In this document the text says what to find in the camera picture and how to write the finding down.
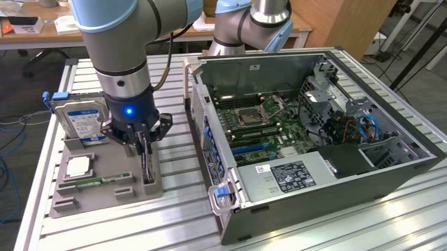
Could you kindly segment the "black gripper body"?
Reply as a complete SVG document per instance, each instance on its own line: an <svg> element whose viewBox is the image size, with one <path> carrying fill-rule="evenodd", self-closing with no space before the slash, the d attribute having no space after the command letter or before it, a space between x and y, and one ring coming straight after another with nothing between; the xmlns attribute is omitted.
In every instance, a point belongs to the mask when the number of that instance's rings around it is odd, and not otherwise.
<svg viewBox="0 0 447 251"><path fill-rule="evenodd" d="M109 126L113 137L120 141L136 143L136 133L148 133L149 128L158 120L154 107L153 89L148 87L138 95L129 98L112 97L104 94L109 114Z"/></svg>

